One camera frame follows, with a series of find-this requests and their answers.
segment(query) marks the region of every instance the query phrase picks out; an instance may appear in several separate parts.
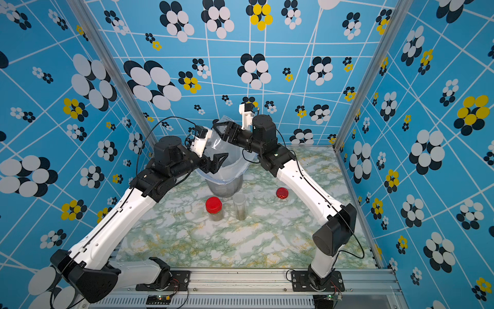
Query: red jar lid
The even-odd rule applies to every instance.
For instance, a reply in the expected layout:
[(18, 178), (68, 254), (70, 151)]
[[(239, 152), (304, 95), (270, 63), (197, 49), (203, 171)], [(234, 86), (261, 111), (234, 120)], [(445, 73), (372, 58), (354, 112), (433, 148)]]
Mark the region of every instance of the red jar lid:
[(219, 211), (221, 211), (221, 206), (223, 204), (217, 198), (216, 196), (210, 197), (206, 201), (206, 210), (210, 214), (217, 214)]
[(276, 190), (276, 196), (281, 199), (286, 199), (288, 197), (288, 190), (285, 188), (278, 188), (278, 190)]

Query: metal bracket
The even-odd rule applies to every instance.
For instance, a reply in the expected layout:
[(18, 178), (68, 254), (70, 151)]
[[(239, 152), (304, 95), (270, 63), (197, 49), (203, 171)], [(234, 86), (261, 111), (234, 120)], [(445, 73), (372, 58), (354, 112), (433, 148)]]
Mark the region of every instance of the metal bracket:
[(333, 271), (331, 274), (331, 278), (327, 281), (327, 285), (324, 290), (314, 289), (309, 281), (308, 275), (309, 272), (306, 270), (291, 272), (291, 286), (294, 292), (334, 292), (336, 294), (338, 292), (345, 291), (345, 285), (343, 284), (341, 272), (337, 270)]

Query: patterned wall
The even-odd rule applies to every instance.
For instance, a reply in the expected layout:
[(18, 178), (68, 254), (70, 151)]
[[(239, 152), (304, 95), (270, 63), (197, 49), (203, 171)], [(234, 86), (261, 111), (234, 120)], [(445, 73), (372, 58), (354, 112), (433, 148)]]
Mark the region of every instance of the patterned wall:
[(410, 308), (494, 308), (493, 17), (415, 0), (339, 150)]
[[(150, 122), (241, 121), (238, 105), (250, 101), (287, 142), (306, 145), (335, 142), (396, 3), (86, 1)], [(190, 131), (170, 120), (157, 137)]]
[(49, 308), (29, 280), (120, 199), (142, 137), (65, 1), (0, 0), (0, 29), (0, 308)]

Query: clear plastic bag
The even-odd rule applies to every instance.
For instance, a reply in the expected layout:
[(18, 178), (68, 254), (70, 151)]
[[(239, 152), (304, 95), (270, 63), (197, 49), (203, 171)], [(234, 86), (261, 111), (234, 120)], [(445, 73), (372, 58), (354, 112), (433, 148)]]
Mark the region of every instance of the clear plastic bag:
[[(219, 122), (233, 121), (227, 116), (221, 117)], [(227, 184), (242, 176), (250, 162), (246, 161), (242, 156), (243, 148), (232, 145), (228, 142), (223, 141), (216, 131), (213, 130), (211, 138), (207, 141), (206, 148), (204, 150), (204, 155), (209, 158), (213, 158), (216, 153), (228, 152), (228, 158), (226, 158), (223, 165), (216, 174), (204, 173), (203, 171), (196, 169), (196, 172), (204, 179), (211, 181), (216, 184)], [(249, 153), (244, 151), (245, 158), (250, 161), (255, 161), (257, 157), (256, 153)]]

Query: plastic jar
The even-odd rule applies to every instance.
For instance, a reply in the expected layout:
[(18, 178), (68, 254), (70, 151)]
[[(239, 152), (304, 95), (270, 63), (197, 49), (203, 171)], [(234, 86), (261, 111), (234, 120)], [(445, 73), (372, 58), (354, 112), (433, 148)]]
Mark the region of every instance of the plastic jar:
[(206, 201), (206, 210), (209, 213), (209, 218), (212, 221), (220, 221), (223, 219), (223, 204), (219, 198), (213, 196)]

